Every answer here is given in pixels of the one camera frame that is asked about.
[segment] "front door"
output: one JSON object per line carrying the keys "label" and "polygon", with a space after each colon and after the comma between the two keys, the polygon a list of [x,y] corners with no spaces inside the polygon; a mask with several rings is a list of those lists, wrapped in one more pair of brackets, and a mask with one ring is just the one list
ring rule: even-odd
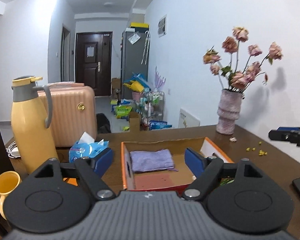
{"label": "front door", "polygon": [[111,95],[111,42],[112,33],[77,33],[76,82],[96,96]]}

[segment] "refrigerator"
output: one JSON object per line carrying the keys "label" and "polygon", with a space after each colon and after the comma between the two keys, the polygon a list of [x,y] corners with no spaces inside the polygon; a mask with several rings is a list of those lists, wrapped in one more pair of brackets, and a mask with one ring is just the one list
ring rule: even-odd
{"label": "refrigerator", "polygon": [[134,35],[133,32],[123,32],[122,34],[122,50],[121,50],[121,98],[132,99],[132,91],[123,85],[123,83],[133,76],[133,73],[141,73],[148,81],[148,62],[146,63],[146,55],[141,64],[143,51],[145,48],[145,33],[138,33],[141,38],[134,44],[131,44],[129,38]]}

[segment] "open shoe box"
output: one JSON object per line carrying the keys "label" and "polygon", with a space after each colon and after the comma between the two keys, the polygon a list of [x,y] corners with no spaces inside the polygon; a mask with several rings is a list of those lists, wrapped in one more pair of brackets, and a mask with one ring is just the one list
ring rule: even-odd
{"label": "open shoe box", "polygon": [[[194,180],[192,172],[185,164],[185,150],[187,148],[192,148],[205,157],[215,154],[222,158],[224,162],[232,163],[232,160],[207,137],[143,143],[122,142],[121,162],[123,189],[131,191],[183,192]],[[175,169],[178,171],[132,172],[130,152],[156,152],[162,149],[168,149],[170,151]]]}

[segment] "brown cardboard box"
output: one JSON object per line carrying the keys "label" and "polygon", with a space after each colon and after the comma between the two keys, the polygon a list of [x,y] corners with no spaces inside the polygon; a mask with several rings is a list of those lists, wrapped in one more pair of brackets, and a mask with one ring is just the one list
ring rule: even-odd
{"label": "brown cardboard box", "polygon": [[140,121],[141,116],[137,112],[130,112],[129,114],[129,125],[130,132],[140,132]]}
{"label": "brown cardboard box", "polygon": [[111,80],[111,97],[113,99],[118,99],[117,89],[121,88],[121,80],[120,78],[113,78]]}
{"label": "brown cardboard box", "polygon": [[[122,142],[121,163],[123,188],[132,191],[177,191],[183,192],[193,182],[193,174],[185,163],[185,150],[187,148],[200,152],[203,156],[216,154],[225,162],[233,161],[209,138],[193,138],[181,140],[167,140],[160,142]],[[155,152],[168,149],[172,155],[175,169],[178,171],[151,171],[132,172],[131,151]]]}

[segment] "purple cloth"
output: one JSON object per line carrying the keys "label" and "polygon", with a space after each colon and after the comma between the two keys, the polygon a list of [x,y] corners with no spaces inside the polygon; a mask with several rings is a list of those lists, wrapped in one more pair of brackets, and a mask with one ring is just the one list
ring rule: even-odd
{"label": "purple cloth", "polygon": [[173,170],[174,162],[169,150],[157,152],[134,151],[130,152],[132,171]]}

